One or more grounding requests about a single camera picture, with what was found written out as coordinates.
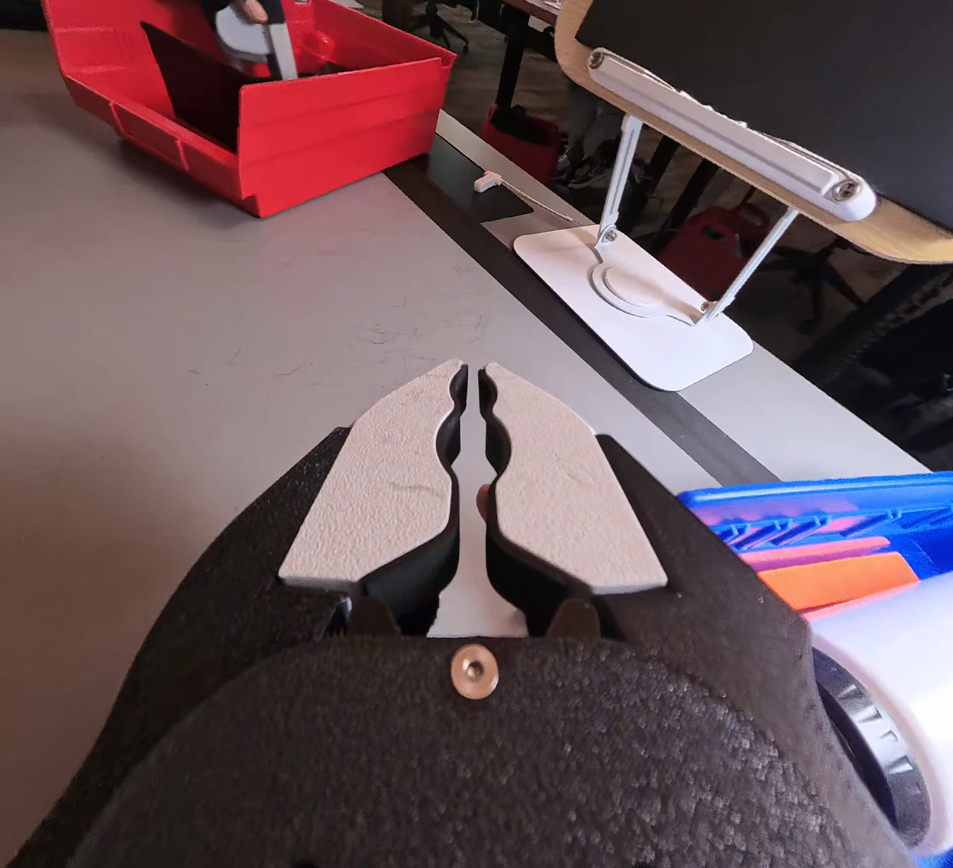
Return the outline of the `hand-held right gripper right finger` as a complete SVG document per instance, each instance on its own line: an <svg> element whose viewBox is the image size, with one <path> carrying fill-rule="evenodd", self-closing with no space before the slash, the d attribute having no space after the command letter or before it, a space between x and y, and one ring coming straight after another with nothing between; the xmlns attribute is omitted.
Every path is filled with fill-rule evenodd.
<svg viewBox="0 0 953 868"><path fill-rule="evenodd" d="M554 616L668 583L589 423L498 363L479 372L485 454L486 571L524 616Z"/></svg>

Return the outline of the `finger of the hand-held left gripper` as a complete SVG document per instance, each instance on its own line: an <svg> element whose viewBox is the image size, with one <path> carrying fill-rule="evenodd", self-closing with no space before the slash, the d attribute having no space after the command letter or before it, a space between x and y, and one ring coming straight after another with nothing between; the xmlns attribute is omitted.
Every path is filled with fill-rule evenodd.
<svg viewBox="0 0 953 868"><path fill-rule="evenodd" d="M268 64L272 54L268 24L248 20L229 4L214 13L214 31L230 58L248 64Z"/></svg>
<svg viewBox="0 0 953 868"><path fill-rule="evenodd" d="M268 23L261 26L265 47L265 63L272 78L296 80L298 70L292 40L285 23Z"/></svg>

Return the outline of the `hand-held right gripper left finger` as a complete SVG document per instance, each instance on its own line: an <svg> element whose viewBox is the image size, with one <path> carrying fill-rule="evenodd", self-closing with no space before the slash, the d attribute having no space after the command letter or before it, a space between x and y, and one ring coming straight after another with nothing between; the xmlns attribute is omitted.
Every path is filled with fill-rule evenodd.
<svg viewBox="0 0 953 868"><path fill-rule="evenodd" d="M372 597L394 616L438 602L459 565L467 385L467 364L451 359L353 422L279 567L284 584Z"/></svg>

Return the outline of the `red plastic parts bin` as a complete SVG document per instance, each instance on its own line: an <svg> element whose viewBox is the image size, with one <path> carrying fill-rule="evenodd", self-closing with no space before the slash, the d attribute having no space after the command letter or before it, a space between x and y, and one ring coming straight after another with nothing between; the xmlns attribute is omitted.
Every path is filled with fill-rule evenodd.
<svg viewBox="0 0 953 868"><path fill-rule="evenodd" d="M77 106L256 218L430 151L455 53L331 0L282 0L301 76L240 93L237 152L180 123L140 23L225 62L198 3L40 0Z"/></svg>

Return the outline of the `blue plastic parts bin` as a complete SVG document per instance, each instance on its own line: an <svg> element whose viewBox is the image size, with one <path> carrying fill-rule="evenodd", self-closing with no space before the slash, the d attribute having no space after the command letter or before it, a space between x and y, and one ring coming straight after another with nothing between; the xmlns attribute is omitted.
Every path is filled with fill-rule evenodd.
<svg viewBox="0 0 953 868"><path fill-rule="evenodd" d="M951 574L949 471L739 485L684 492L680 499L736 555L882 536L919 582ZM811 616L887 592L799 614L810 624ZM919 866L951 866L951 854L913 858Z"/></svg>

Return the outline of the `red fabric bag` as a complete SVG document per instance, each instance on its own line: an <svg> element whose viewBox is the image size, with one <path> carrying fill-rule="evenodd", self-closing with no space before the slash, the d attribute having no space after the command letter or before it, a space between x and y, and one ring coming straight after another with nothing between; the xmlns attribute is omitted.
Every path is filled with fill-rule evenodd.
<svg viewBox="0 0 953 868"><path fill-rule="evenodd" d="M659 255L663 266L716 301L742 271L772 227L758 207L708 207L687 218Z"/></svg>
<svg viewBox="0 0 953 868"><path fill-rule="evenodd" d="M494 104L480 137L539 182L549 184L554 179L564 149L562 132L555 123L519 105Z"/></svg>

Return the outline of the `white roll with blue core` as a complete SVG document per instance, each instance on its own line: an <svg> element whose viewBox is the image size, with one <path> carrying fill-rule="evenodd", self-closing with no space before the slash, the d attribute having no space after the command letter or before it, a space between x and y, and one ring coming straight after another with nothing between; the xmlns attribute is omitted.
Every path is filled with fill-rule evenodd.
<svg viewBox="0 0 953 868"><path fill-rule="evenodd" d="M840 745L914 857L951 854L952 576L809 618Z"/></svg>

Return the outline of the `black board with wooden rim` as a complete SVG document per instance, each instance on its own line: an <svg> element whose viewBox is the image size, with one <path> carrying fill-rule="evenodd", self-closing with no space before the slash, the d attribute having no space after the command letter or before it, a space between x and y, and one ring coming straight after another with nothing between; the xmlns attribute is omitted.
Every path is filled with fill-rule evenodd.
<svg viewBox="0 0 953 868"><path fill-rule="evenodd" d="M882 258L951 264L951 0L565 0L557 61L615 102L818 224ZM667 103L785 141L864 181L862 219L812 203L766 165L692 131L623 85L636 66ZM840 215L831 209L840 207Z"/></svg>

